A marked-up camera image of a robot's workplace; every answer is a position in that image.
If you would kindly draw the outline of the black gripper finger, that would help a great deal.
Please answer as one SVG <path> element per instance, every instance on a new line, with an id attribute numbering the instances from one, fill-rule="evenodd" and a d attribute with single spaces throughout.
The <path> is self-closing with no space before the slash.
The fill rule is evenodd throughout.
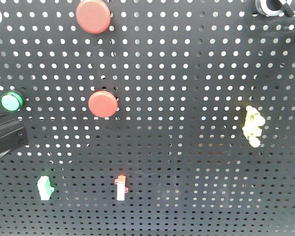
<path id="1" fill-rule="evenodd" d="M 0 159 L 29 144 L 26 127 L 11 114 L 0 114 Z"/>

